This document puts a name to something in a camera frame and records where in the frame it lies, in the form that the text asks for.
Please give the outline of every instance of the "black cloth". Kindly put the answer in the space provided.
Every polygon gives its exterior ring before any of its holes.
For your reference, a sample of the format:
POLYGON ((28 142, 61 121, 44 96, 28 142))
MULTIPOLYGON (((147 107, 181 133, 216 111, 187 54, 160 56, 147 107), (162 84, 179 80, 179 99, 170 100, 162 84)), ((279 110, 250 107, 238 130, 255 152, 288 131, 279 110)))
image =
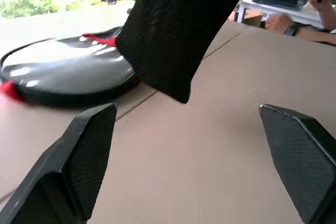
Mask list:
POLYGON ((116 39, 135 75, 186 103, 192 78, 239 0, 136 0, 116 39))

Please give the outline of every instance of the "beige table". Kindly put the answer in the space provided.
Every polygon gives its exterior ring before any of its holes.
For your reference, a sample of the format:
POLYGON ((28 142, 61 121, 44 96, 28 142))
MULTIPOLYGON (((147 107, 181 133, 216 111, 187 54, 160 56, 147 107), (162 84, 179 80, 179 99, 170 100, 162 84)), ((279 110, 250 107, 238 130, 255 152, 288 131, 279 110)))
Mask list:
MULTIPOLYGON (((89 223, 301 223, 272 163, 258 106, 306 113, 336 136, 336 49, 227 23, 206 56, 187 105, 147 86, 121 100, 89 223)), ((0 102, 4 194, 75 112, 0 102)))

